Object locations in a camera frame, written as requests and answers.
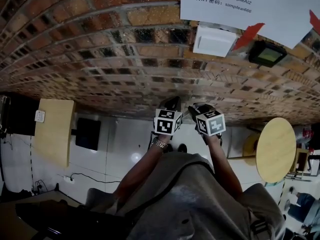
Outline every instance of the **wall outlet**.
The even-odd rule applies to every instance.
[[[70,183],[70,184],[75,184],[75,179],[74,179],[74,178],[71,179],[71,178],[68,177],[68,176],[64,176],[64,181],[65,181],[65,182],[68,182],[68,183]]]

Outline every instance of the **red tape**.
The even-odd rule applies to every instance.
[[[264,23],[257,23],[253,26],[248,26],[243,35],[236,41],[232,50],[235,51],[243,46],[248,45],[264,25]]]
[[[310,10],[310,23],[314,30],[320,35],[320,20],[312,10]]]

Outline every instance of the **gray shirt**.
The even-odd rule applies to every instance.
[[[126,204],[118,210],[115,202],[107,213],[125,215],[161,193],[183,166],[197,161],[209,164],[198,154],[164,154]],[[250,226],[258,219],[267,222],[269,239],[283,238],[284,218],[264,186],[253,185],[235,200],[207,168],[194,164],[182,171],[163,198],[143,211],[127,239],[249,240],[254,239]]]

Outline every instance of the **white paper sign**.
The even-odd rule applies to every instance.
[[[259,35],[294,48],[320,18],[320,0],[181,0],[180,17],[246,30],[265,23]]]

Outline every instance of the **light switch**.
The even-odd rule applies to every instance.
[[[236,39],[237,35],[233,32],[199,25],[193,52],[225,57]]]

